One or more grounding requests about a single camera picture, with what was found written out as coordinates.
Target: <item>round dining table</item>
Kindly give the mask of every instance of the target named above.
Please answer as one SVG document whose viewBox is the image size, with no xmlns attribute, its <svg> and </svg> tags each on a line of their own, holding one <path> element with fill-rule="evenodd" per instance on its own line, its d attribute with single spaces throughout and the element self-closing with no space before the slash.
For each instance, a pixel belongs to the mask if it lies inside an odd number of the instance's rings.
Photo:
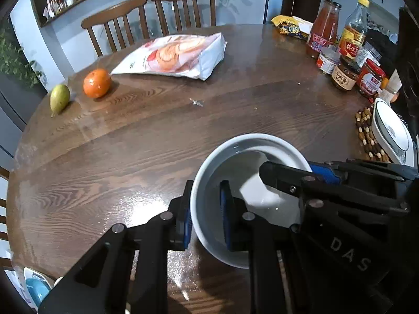
<svg viewBox="0 0 419 314">
<path fill-rule="evenodd" d="M 209 153 L 243 133 L 278 136 L 307 160 L 363 157 L 354 114 L 368 101 L 334 87 L 304 41 L 272 25 L 186 33 L 217 32 L 228 43 L 206 81 L 122 74 L 104 97 L 83 93 L 89 71 L 111 71 L 144 40 L 70 77 L 75 98 L 60 115 L 51 118 L 49 96 L 42 100 L 9 177 L 16 270 L 63 276 L 114 223 L 136 226 L 165 211 Z M 168 252 L 168 294 L 169 313 L 245 313 L 249 271 L 218 261 L 192 233 L 187 251 Z"/>
</svg>

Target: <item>wooden chair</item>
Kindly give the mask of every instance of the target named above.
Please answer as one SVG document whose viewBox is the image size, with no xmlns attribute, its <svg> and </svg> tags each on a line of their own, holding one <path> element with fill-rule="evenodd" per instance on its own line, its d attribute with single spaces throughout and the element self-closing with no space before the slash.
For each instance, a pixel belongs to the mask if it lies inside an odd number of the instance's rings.
<svg viewBox="0 0 419 314">
<path fill-rule="evenodd" d="M 182 24 L 181 24 L 181 17 L 179 14 L 179 6 L 178 1 L 180 0 L 151 0 L 154 1 L 157 8 L 158 18 L 160 20 L 161 31 L 164 36 L 169 35 L 169 29 L 167 28 L 166 17 L 164 15 L 163 6 L 161 4 L 162 1 L 170 1 L 173 2 L 173 9 L 175 12 L 175 19 L 176 19 L 176 28 L 178 32 L 182 31 Z M 191 18 L 189 15 L 189 8 L 188 8 L 188 1 L 182 0 L 184 13 L 185 13 L 185 22 L 186 28 L 191 28 Z M 200 11 L 198 10 L 198 2 L 196 0 L 192 0 L 192 4 L 194 6 L 194 15 L 195 15 L 195 24 L 197 28 L 201 28 L 201 18 L 200 18 Z M 211 26 L 215 26 L 215 0 L 210 0 L 210 7 L 211 7 Z"/>
<path fill-rule="evenodd" d="M 9 180 L 9 171 L 0 167 L 0 178 Z M 6 200 L 0 198 L 0 207 L 6 207 Z M 6 224 L 5 216 L 0 216 L 0 223 Z M 0 239 L 2 239 L 3 241 L 8 241 L 7 233 L 0 232 Z M 8 258 L 0 257 L 0 265 L 3 267 L 4 270 L 13 270 L 11 261 Z"/>
<path fill-rule="evenodd" d="M 115 53 L 117 51 L 117 48 L 115 46 L 115 42 L 112 37 L 112 33 L 109 28 L 108 22 L 111 20 L 114 21 L 119 44 L 121 48 L 125 48 L 124 38 L 122 37 L 121 28 L 119 27 L 119 23 L 118 23 L 118 18 L 122 16 L 129 45 L 130 46 L 133 45 L 134 44 L 133 34 L 131 33 L 131 28 L 129 27 L 129 23 L 128 23 L 128 17 L 126 15 L 135 8 L 138 8 L 138 12 L 140 14 L 142 35 L 144 39 L 150 39 L 150 35 L 148 34 L 147 20 L 145 18 L 145 11 L 144 11 L 144 5 L 146 3 L 147 3 L 147 0 L 127 0 L 115 6 L 109 7 L 108 9 L 103 10 L 99 13 L 91 15 L 88 18 L 85 18 L 81 22 L 81 27 L 84 29 L 87 29 L 87 31 L 89 32 L 90 39 L 92 40 L 93 46 L 98 56 L 102 56 L 103 54 L 96 40 L 92 26 L 101 25 L 101 24 L 105 26 L 106 36 L 108 37 L 109 45 L 111 46 L 112 52 Z"/>
</svg>

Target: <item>tangerine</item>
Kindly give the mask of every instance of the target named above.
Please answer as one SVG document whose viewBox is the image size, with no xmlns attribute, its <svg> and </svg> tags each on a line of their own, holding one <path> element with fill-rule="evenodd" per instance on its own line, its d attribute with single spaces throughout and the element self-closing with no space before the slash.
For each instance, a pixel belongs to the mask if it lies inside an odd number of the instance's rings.
<svg viewBox="0 0 419 314">
<path fill-rule="evenodd" d="M 88 97 L 99 98 L 109 91 L 111 83 L 111 75 L 107 70 L 95 69 L 84 78 L 83 90 Z"/>
</svg>

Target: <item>red jar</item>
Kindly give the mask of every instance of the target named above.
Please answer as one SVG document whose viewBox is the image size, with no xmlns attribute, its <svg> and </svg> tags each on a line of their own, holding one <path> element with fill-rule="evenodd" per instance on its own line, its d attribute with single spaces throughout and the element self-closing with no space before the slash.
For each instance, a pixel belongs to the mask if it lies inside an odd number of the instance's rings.
<svg viewBox="0 0 419 314">
<path fill-rule="evenodd" d="M 307 39 L 305 51 L 312 58 L 318 58 L 322 47 L 335 44 L 341 8 L 342 5 L 333 0 L 323 0 L 323 7 Z"/>
<path fill-rule="evenodd" d="M 361 68 L 361 73 L 357 80 L 358 92 L 364 97 L 371 98 L 380 90 L 380 85 L 385 78 L 385 72 L 376 65 L 371 59 L 367 59 Z"/>
</svg>

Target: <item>green pear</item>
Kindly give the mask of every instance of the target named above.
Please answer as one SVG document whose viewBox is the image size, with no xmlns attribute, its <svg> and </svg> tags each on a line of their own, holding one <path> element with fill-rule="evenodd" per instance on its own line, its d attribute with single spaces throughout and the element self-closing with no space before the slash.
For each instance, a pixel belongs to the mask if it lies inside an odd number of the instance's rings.
<svg viewBox="0 0 419 314">
<path fill-rule="evenodd" d="M 70 102 L 70 90 L 64 84 L 56 85 L 49 97 L 49 106 L 51 107 L 51 117 L 59 114 Z"/>
</svg>

